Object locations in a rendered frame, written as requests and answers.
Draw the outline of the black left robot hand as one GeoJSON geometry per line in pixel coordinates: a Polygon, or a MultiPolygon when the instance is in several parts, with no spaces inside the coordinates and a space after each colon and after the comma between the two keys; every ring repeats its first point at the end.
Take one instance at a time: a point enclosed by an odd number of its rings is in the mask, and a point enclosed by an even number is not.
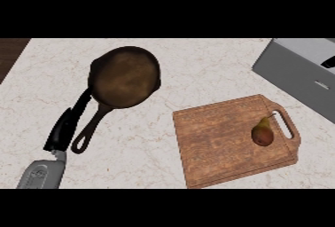
{"type": "Polygon", "coordinates": [[[58,122],[53,125],[50,135],[47,137],[46,144],[43,149],[49,152],[58,150],[65,152],[72,141],[75,127],[83,115],[83,112],[87,108],[87,103],[91,99],[91,88],[87,88],[83,92],[74,107],[68,108],[63,111],[62,116],[58,119],[58,122]]]}

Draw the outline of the brown wooden cutting board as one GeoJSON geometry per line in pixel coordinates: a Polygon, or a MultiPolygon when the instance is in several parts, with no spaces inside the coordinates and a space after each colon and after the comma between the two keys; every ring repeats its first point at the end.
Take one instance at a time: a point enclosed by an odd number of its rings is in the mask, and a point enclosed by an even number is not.
{"type": "Polygon", "coordinates": [[[301,137],[283,107],[261,94],[173,113],[186,185],[202,188],[297,163],[301,137]],[[252,142],[251,129],[277,112],[292,133],[270,119],[273,142],[252,142]]]}

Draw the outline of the grey box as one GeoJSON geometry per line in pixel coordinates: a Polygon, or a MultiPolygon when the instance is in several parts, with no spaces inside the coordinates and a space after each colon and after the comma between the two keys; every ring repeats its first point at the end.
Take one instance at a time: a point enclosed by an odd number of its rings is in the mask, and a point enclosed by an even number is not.
{"type": "Polygon", "coordinates": [[[335,124],[335,38],[273,38],[252,71],[335,124]]]}

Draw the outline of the dark cast iron skillet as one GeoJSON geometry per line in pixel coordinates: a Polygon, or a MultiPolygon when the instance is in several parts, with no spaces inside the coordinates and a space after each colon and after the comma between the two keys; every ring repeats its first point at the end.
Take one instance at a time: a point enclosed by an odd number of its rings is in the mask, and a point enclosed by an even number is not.
{"type": "Polygon", "coordinates": [[[161,70],[155,55],[136,46],[109,51],[90,64],[87,86],[99,109],[72,142],[71,150],[77,154],[87,149],[105,115],[115,109],[137,106],[159,89],[161,70]]]}

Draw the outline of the red and yellow pear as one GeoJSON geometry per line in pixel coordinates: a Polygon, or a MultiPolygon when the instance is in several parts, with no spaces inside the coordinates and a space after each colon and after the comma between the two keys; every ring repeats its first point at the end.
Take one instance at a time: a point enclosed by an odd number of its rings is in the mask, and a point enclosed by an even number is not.
{"type": "Polygon", "coordinates": [[[258,124],[251,130],[252,142],[260,146],[269,146],[273,142],[273,131],[270,125],[272,115],[260,119],[258,124]]]}

